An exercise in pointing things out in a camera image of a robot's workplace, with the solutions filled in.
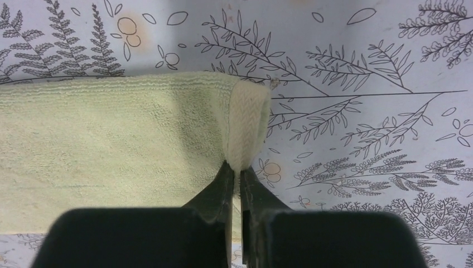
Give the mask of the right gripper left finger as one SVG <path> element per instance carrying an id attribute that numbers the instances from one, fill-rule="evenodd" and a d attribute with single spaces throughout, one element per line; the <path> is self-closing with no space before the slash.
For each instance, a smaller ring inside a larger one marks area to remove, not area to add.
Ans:
<path id="1" fill-rule="evenodd" d="M 78 208 L 51 226 L 33 267 L 230 267 L 234 173 L 180 207 Z"/>

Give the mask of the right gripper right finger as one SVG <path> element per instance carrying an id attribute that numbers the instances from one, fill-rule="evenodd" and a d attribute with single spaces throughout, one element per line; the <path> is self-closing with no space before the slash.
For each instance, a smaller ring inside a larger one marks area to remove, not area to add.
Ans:
<path id="1" fill-rule="evenodd" d="M 412 231 L 387 212 L 294 210 L 240 174 L 247 267 L 426 267 Z"/>

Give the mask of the yellow teal patterned towel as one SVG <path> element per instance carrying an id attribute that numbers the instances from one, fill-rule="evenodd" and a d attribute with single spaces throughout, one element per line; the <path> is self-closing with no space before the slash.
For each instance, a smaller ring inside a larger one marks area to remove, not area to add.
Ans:
<path id="1" fill-rule="evenodd" d="M 212 72 L 1 86 L 1 233 L 82 207 L 179 207 L 250 167 L 271 91 Z"/>

